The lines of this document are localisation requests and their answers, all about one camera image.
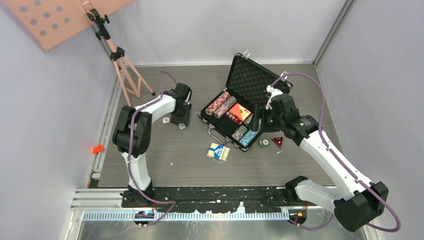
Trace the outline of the black poker chip case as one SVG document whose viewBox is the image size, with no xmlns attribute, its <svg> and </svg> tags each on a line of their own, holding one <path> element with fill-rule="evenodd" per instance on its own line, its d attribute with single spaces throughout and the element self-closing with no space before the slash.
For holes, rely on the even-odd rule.
<svg viewBox="0 0 424 240">
<path fill-rule="evenodd" d="M 248 51 L 244 54 L 236 53 L 231 63 L 224 90 L 215 96 L 214 99 L 200 111 L 199 118 L 205 124 L 209 125 L 210 130 L 215 130 L 225 137 L 226 142 L 233 143 L 237 148 L 246 152 L 261 136 L 263 131 L 260 130 L 250 144 L 247 147 L 243 147 L 239 141 L 232 138 L 232 134 L 240 127 L 238 121 L 241 120 L 234 115 L 233 117 L 236 118 L 236 121 L 229 118 L 227 112 L 230 113 L 230 109 L 221 118 L 216 118 L 214 113 L 212 115 L 207 115 L 205 110 L 223 92 L 228 92 L 231 97 L 234 96 L 236 98 L 236 103 L 250 110 L 253 115 L 255 105 L 265 107 L 268 103 L 271 93 L 267 92 L 267 88 L 273 84 L 278 77 L 277 74 L 249 59 Z M 252 130 L 252 121 L 248 125 L 244 124 L 245 121 L 242 122 L 242 125 L 247 127 L 248 130 Z"/>
</svg>

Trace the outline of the blue playing card deck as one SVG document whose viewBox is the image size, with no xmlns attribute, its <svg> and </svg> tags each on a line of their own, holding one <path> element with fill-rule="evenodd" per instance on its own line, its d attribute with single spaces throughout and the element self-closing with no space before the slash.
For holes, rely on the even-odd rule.
<svg viewBox="0 0 424 240">
<path fill-rule="evenodd" d="M 211 143 L 206 153 L 208 158 L 213 159 L 218 164 L 223 164 L 227 161 L 231 149 L 221 144 Z"/>
</svg>

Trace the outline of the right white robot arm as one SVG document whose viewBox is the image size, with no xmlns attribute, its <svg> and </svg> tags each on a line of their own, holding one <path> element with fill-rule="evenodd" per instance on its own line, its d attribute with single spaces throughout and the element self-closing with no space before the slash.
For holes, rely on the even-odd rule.
<svg viewBox="0 0 424 240">
<path fill-rule="evenodd" d="M 285 198 L 291 205 L 308 201 L 332 212 L 348 231 L 355 232 L 384 213 L 389 189 L 383 182 L 373 183 L 332 144 L 310 115 L 300 115 L 294 99 L 287 93 L 271 97 L 267 105 L 254 105 L 250 124 L 265 133 L 283 132 L 308 153 L 326 172 L 335 189 L 298 176 L 286 184 Z"/>
</svg>

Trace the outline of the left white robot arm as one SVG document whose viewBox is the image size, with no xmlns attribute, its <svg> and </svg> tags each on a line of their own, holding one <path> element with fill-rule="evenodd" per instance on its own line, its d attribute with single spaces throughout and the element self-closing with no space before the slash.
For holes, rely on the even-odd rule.
<svg viewBox="0 0 424 240">
<path fill-rule="evenodd" d="M 136 107 L 124 106 L 115 124 L 112 142 L 125 159 L 129 176 L 123 197 L 135 200 L 141 207 L 157 203 L 147 169 L 146 152 L 150 146 L 153 123 L 170 114 L 170 122 L 179 128 L 190 123 L 193 92 L 184 83 L 165 91 L 157 98 Z"/>
</svg>

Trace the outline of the blue white chip lower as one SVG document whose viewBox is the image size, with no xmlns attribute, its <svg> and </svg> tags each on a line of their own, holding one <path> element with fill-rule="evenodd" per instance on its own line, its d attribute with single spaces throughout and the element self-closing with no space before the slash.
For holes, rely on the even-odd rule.
<svg viewBox="0 0 424 240">
<path fill-rule="evenodd" d="M 180 130 L 183 130 L 183 129 L 186 128 L 186 125 L 184 123 L 179 123 L 178 127 L 179 127 Z"/>
</svg>

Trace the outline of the green poker chip stack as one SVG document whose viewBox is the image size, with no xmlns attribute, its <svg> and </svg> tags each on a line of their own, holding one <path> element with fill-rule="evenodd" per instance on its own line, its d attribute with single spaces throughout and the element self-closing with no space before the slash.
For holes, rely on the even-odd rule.
<svg viewBox="0 0 424 240">
<path fill-rule="evenodd" d="M 249 125 L 249 123 L 251 122 L 251 120 L 252 120 L 252 118 L 253 118 L 253 115 L 251 114 L 245 121 L 244 121 L 244 124 L 246 125 L 246 126 L 248 126 Z"/>
</svg>

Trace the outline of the red playing card deck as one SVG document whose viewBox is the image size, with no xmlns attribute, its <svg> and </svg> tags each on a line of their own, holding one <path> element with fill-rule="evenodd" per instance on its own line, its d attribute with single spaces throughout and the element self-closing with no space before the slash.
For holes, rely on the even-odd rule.
<svg viewBox="0 0 424 240">
<path fill-rule="evenodd" d="M 252 114 L 250 110 L 238 102 L 229 109 L 229 112 L 243 122 Z"/>
</svg>

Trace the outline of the grey camo chip stack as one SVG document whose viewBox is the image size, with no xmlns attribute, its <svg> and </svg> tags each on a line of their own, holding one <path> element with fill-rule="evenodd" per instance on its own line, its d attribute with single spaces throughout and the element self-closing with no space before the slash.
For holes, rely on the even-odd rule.
<svg viewBox="0 0 424 240">
<path fill-rule="evenodd" d="M 248 132 L 248 128 L 244 125 L 241 125 L 232 135 L 231 137 L 236 140 L 239 141 L 247 132 Z"/>
</svg>

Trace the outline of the light blue chip stack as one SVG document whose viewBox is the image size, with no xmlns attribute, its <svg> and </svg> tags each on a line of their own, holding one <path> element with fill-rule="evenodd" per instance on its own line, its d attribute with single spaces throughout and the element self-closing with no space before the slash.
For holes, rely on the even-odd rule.
<svg viewBox="0 0 424 240">
<path fill-rule="evenodd" d="M 247 147 L 250 142 L 258 135 L 258 131 L 252 131 L 249 129 L 246 134 L 239 140 L 243 147 Z"/>
</svg>

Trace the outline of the dark green chip pile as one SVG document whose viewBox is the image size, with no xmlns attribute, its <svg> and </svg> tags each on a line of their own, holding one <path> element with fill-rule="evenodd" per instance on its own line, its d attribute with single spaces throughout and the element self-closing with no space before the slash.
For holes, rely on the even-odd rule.
<svg viewBox="0 0 424 240">
<path fill-rule="evenodd" d="M 259 145 L 261 148 L 267 148 L 267 147 L 270 145 L 270 141 L 269 141 L 268 139 L 266 139 L 266 138 L 261 138 L 261 139 L 258 141 L 258 145 Z"/>
</svg>

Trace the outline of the red triangle all-in button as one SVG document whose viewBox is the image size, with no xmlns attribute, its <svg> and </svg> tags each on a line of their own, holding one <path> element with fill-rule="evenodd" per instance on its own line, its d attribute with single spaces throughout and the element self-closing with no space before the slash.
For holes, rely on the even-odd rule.
<svg viewBox="0 0 424 240">
<path fill-rule="evenodd" d="M 270 138 L 273 143 L 275 143 L 280 149 L 283 147 L 283 143 L 285 140 L 284 136 L 277 136 L 277 137 L 271 137 Z"/>
</svg>

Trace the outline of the red poker chip stack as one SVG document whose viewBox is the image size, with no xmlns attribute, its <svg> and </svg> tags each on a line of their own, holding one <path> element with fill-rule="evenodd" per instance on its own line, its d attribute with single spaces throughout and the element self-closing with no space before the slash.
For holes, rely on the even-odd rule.
<svg viewBox="0 0 424 240">
<path fill-rule="evenodd" d="M 212 115 L 218 110 L 218 108 L 225 103 L 231 97 L 230 93 L 224 91 L 217 99 L 215 99 L 206 109 L 205 113 L 207 115 Z"/>
</svg>

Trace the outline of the pink music stand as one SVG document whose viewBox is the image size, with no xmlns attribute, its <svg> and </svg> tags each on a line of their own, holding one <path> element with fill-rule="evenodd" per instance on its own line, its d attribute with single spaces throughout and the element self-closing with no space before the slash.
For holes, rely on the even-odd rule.
<svg viewBox="0 0 424 240">
<path fill-rule="evenodd" d="M 35 37 L 40 46 L 49 51 L 89 27 L 96 27 L 95 36 L 104 40 L 115 71 L 124 72 L 129 83 L 119 78 L 124 95 L 140 97 L 144 85 L 151 95 L 154 90 L 126 56 L 125 50 L 112 40 L 106 25 L 109 16 L 129 5 L 129 0 L 6 0 L 6 6 Z"/>
</svg>

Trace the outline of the orange clip on rail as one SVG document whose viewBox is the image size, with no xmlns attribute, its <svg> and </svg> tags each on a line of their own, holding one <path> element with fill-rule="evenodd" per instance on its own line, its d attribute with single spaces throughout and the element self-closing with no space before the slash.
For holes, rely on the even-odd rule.
<svg viewBox="0 0 424 240">
<path fill-rule="evenodd" d="M 103 150 L 103 145 L 102 145 L 102 144 L 99 144 L 99 145 L 97 145 L 97 146 L 93 147 L 91 152 L 92 152 L 93 154 L 98 154 L 98 153 L 100 153 L 102 150 Z"/>
</svg>

